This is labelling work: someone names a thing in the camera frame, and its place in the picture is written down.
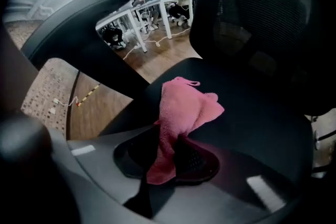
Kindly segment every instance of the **black mesh chair back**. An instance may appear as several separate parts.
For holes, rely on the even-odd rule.
[[[204,59],[258,74],[302,113],[320,115],[335,107],[322,15],[321,0],[197,0],[190,40]]]

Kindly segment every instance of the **black seat cushion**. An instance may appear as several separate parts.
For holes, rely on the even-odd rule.
[[[257,74],[248,77],[188,58],[162,74],[140,98],[132,101],[100,135],[152,124],[159,117],[162,83],[180,76],[199,81],[201,92],[218,94],[225,112],[193,131],[189,137],[202,143],[235,150],[284,175],[297,187],[309,178],[313,141],[310,122],[279,100]]]

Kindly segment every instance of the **pink towel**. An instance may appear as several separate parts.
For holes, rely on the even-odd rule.
[[[199,85],[182,77],[163,84],[160,116],[155,122],[160,124],[160,142],[156,160],[147,172],[149,184],[160,185],[176,176],[173,146],[179,135],[188,136],[224,112],[215,93],[201,93],[192,87]]]

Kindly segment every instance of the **desk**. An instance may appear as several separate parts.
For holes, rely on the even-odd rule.
[[[143,52],[147,52],[146,49],[146,45],[145,43],[142,41],[141,35],[139,33],[138,27],[134,21],[134,18],[132,16],[132,12],[131,12],[131,7],[122,7],[118,12],[110,14],[109,16],[107,16],[106,18],[100,20],[97,25],[96,25],[96,30],[98,31],[100,28],[104,27],[105,25],[115,21],[115,20],[119,20],[119,18],[121,18],[122,16],[127,15],[128,19],[131,22],[131,25],[134,29],[136,38],[138,39],[138,42],[140,43],[140,46],[143,50]]]
[[[140,23],[141,23],[141,26],[142,26],[142,29],[143,29],[144,33],[147,33],[147,32],[146,32],[146,29],[145,29],[145,24],[144,24],[141,16],[139,15],[139,10],[140,9],[144,9],[144,8],[149,8],[149,7],[154,6],[154,5],[159,5],[160,6],[160,12],[161,12],[162,20],[163,20],[163,24],[164,24],[164,26],[166,28],[167,37],[169,39],[172,38],[172,33],[170,31],[168,16],[167,16],[167,12],[166,12],[166,8],[164,6],[164,3],[166,3],[166,2],[173,2],[173,1],[180,1],[180,0],[153,0],[153,1],[149,1],[149,2],[147,2],[145,4],[143,4],[141,6],[134,7],[134,8],[131,9],[133,12],[136,12],[138,14],[138,17],[139,17],[139,20],[140,20]],[[192,22],[193,19],[194,19],[193,0],[189,0],[189,16],[190,16],[190,21]]]

